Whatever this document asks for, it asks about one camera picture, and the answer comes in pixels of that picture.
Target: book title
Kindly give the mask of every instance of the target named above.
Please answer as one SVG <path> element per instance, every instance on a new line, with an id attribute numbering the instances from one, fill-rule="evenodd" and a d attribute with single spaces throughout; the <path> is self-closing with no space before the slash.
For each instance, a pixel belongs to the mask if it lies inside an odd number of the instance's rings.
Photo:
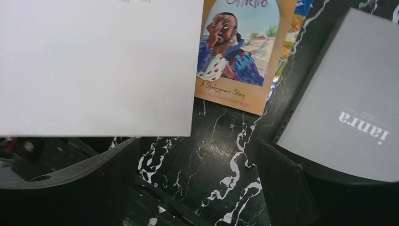
<path id="1" fill-rule="evenodd" d="M 370 121 L 374 121 L 373 116 L 371 116 L 369 114 L 367 114 L 367 115 L 360 114 L 360 116 L 363 119 L 369 119 Z M 381 145 L 383 143 L 383 141 L 385 141 L 387 135 L 389 134 L 389 131 L 386 131 L 379 126 L 373 125 L 373 124 L 371 124 L 367 121 L 364 121 L 360 118 L 352 116 L 346 112 L 341 112 L 338 120 L 340 122 L 347 124 L 348 126 L 357 128 L 359 131 L 361 131 L 365 134 L 369 134 L 372 137 L 379 138 L 379 140 L 377 142 L 378 145 Z"/>
<path id="2" fill-rule="evenodd" d="M 226 0 L 227 4 L 233 5 L 235 4 L 237 7 L 266 7 L 268 0 Z"/>
<path id="3" fill-rule="evenodd" d="M 216 93 L 216 94 L 231 93 L 233 95 L 241 97 L 242 100 L 244 100 L 244 98 L 245 98 L 245 95 L 243 93 L 240 93 L 240 91 L 238 89 L 235 89 L 234 91 L 227 90 L 227 89 L 222 89 L 222 88 L 216 87 L 216 84 L 212 85 L 211 82 L 208 82 L 206 84 L 205 84 L 205 82 L 202 82 L 199 87 L 206 87 L 209 91 L 213 90 L 214 93 Z"/>

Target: illustrated tree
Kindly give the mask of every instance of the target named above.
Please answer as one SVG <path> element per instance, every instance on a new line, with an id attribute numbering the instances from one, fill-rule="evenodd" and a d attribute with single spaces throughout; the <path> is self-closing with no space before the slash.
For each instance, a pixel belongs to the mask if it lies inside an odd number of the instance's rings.
<path id="1" fill-rule="evenodd" d="M 252 42 L 252 40 L 254 39 L 254 38 L 256 38 L 256 37 L 258 37 L 260 34 L 259 33 L 257 33 L 257 32 L 252 32 L 250 35 L 249 35 L 249 39 L 247 39 L 246 40 L 246 42 L 245 42 L 245 44 L 244 45 L 250 45 L 251 44 L 251 42 Z"/>
<path id="2" fill-rule="evenodd" d="M 258 37 L 259 36 L 259 33 L 257 33 L 257 32 L 252 32 L 250 35 L 249 35 L 249 39 L 254 39 L 254 38 L 256 38 L 256 37 Z"/>
<path id="3" fill-rule="evenodd" d="M 270 26 L 269 29 L 266 31 L 266 36 L 268 38 L 276 37 L 276 34 L 277 34 L 277 26 Z"/>
<path id="4" fill-rule="evenodd" d="M 275 76 L 280 76 L 283 73 L 284 66 L 287 64 L 287 62 L 283 61 L 283 63 L 280 65 L 280 67 L 277 69 Z"/>
<path id="5" fill-rule="evenodd" d="M 292 48 L 293 46 L 294 46 L 294 44 L 292 42 L 290 42 L 290 41 L 285 41 L 284 42 L 284 47 Z"/>

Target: illustrated book cover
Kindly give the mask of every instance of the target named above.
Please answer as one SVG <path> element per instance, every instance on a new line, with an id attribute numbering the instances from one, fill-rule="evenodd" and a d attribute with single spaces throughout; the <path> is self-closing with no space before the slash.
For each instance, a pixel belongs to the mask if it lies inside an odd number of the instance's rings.
<path id="1" fill-rule="evenodd" d="M 310 5 L 205 0 L 195 96 L 261 115 Z"/>
<path id="2" fill-rule="evenodd" d="M 399 46 L 389 45 L 398 37 L 392 21 L 351 9 L 333 29 L 274 142 L 343 173 L 399 181 Z"/>

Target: gray book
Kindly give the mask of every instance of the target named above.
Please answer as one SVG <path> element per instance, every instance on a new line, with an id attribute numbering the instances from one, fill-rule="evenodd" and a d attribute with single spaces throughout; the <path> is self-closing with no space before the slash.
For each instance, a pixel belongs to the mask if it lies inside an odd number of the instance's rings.
<path id="1" fill-rule="evenodd" d="M 275 142 L 354 176 L 399 181 L 399 26 L 351 9 Z"/>

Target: white paper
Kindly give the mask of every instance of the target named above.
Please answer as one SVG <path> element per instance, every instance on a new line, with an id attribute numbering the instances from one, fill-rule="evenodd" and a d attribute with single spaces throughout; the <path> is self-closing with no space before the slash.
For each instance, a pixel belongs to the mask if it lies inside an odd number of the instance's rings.
<path id="1" fill-rule="evenodd" d="M 202 0 L 1 0 L 1 136 L 189 136 Z"/>

